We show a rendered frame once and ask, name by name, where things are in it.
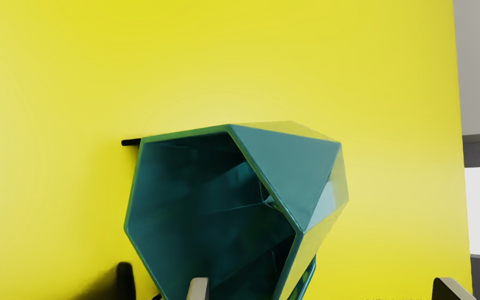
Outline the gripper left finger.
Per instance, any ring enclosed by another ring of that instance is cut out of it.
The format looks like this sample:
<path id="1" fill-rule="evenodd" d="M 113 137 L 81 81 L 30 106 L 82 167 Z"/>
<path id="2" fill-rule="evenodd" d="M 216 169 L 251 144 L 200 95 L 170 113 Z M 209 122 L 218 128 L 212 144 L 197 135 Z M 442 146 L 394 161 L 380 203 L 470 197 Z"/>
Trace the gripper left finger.
<path id="1" fill-rule="evenodd" d="M 187 300 L 209 300 L 209 290 L 207 277 L 195 277 L 189 284 Z"/>

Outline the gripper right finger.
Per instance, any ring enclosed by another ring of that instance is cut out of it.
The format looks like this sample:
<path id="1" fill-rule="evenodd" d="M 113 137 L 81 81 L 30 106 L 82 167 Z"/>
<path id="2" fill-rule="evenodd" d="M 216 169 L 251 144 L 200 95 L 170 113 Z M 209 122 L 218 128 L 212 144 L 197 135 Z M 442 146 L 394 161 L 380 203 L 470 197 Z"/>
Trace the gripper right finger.
<path id="1" fill-rule="evenodd" d="M 434 278 L 432 287 L 432 300 L 476 300 L 470 292 L 451 277 Z"/>

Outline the teal faceted mug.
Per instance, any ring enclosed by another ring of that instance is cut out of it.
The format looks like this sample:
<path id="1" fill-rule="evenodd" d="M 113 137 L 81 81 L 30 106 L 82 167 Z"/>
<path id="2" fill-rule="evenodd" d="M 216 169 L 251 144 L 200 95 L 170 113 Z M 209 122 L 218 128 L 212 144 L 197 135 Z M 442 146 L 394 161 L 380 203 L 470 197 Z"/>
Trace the teal faceted mug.
<path id="1" fill-rule="evenodd" d="M 303 300 L 349 201 L 340 142 L 292 121 L 137 139 L 124 230 L 162 300 Z"/>

